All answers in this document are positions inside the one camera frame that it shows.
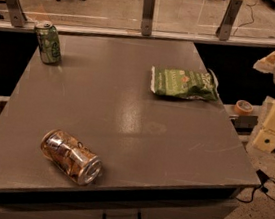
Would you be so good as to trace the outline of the green jalapeno chip bag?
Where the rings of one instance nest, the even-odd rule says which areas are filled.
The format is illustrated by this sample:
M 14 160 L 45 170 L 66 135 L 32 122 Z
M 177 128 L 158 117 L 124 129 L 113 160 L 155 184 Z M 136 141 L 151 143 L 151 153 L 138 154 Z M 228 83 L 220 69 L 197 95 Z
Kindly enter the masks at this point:
M 196 72 L 153 66 L 151 71 L 150 90 L 156 95 L 184 100 L 219 100 L 217 91 L 219 83 L 211 70 Z

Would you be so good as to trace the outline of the left metal glass bracket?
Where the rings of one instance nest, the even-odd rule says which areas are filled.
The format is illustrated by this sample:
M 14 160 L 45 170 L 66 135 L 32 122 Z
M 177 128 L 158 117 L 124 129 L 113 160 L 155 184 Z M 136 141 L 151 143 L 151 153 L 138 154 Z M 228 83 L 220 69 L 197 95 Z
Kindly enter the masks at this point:
M 8 8 L 9 18 L 13 27 L 20 27 L 26 25 L 26 16 L 20 4 L 20 0 L 5 0 Z

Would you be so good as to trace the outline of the middle metal glass bracket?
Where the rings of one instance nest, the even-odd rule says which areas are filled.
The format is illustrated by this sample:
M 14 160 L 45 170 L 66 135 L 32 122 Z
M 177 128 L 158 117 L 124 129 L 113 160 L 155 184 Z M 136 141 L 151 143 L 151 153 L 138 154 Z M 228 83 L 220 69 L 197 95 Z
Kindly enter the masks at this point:
M 144 0 L 142 10 L 142 25 L 141 34 L 143 36 L 150 36 L 152 34 L 153 16 L 154 16 L 154 3 L 155 0 Z

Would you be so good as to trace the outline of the right metal glass bracket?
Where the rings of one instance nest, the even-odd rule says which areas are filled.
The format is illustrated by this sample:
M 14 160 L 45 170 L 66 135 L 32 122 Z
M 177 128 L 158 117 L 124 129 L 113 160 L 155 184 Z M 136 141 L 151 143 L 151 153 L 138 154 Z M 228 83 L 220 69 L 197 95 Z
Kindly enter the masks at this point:
M 225 15 L 223 15 L 222 22 L 216 30 L 216 36 L 220 41 L 227 41 L 230 39 L 232 26 L 236 20 L 239 9 L 241 9 L 242 0 L 229 0 Z

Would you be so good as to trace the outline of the roll of brown tape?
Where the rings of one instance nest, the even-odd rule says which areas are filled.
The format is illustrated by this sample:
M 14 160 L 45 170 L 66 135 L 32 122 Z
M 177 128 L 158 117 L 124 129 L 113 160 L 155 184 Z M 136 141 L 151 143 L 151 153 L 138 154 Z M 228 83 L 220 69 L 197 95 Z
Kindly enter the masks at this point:
M 248 116 L 253 110 L 254 109 L 252 105 L 248 101 L 238 100 L 235 103 L 234 111 L 236 112 L 237 115 Z

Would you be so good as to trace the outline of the metal glass bracket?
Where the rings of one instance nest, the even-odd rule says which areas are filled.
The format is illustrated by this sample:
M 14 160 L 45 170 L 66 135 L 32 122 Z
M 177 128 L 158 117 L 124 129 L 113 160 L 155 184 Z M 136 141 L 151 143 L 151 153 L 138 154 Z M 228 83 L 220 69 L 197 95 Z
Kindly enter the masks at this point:
M 142 10 L 142 25 L 141 34 L 143 36 L 150 36 L 152 34 L 153 16 L 154 16 L 154 3 L 155 0 L 144 0 Z
M 222 22 L 216 30 L 216 36 L 220 41 L 227 41 L 230 39 L 232 26 L 236 20 L 239 9 L 241 9 L 242 0 L 229 0 L 225 15 L 223 15 Z
M 5 0 L 8 8 L 9 18 L 13 27 L 20 27 L 26 25 L 26 16 L 20 4 L 20 0 Z

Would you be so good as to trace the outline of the orange soda can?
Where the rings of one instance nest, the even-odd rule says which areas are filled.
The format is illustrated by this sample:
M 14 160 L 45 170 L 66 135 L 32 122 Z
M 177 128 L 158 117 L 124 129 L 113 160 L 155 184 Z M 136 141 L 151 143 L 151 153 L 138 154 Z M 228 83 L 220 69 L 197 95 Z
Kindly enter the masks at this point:
M 66 131 L 56 129 L 46 133 L 41 150 L 79 186 L 92 183 L 101 172 L 101 159 Z

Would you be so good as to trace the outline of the green soda can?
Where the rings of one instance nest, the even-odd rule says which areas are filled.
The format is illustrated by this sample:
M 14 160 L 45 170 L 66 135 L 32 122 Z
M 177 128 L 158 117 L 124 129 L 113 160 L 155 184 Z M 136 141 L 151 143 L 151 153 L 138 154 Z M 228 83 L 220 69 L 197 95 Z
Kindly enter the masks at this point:
M 50 21 L 40 21 L 34 26 L 38 39 L 41 61 L 45 64 L 58 63 L 61 59 L 58 31 Z

